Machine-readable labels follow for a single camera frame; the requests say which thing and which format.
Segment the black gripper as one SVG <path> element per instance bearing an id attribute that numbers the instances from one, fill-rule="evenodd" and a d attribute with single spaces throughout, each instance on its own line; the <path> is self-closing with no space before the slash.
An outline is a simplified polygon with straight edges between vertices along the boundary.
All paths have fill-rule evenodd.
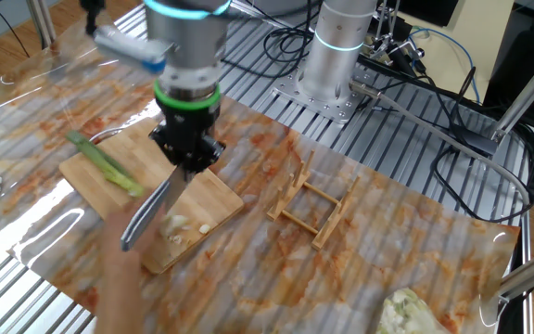
<path id="1" fill-rule="evenodd" d="M 220 105 L 202 109 L 177 109 L 160 106 L 164 124 L 156 126 L 149 138 L 160 148 L 171 164 L 178 166 L 185 161 L 189 173 L 202 173 L 217 162 L 226 149 L 223 142 L 208 135 L 220 115 Z"/>

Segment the person's hand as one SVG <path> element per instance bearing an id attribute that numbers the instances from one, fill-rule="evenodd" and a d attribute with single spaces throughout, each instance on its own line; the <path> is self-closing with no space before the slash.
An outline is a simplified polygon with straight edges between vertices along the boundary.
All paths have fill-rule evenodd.
<path id="1" fill-rule="evenodd" d="M 111 266 L 140 264 L 141 258 L 155 240 L 161 225 L 161 214 L 148 220 L 146 227 L 133 227 L 142 201 L 132 202 L 110 213 L 104 219 L 99 250 L 102 263 Z"/>

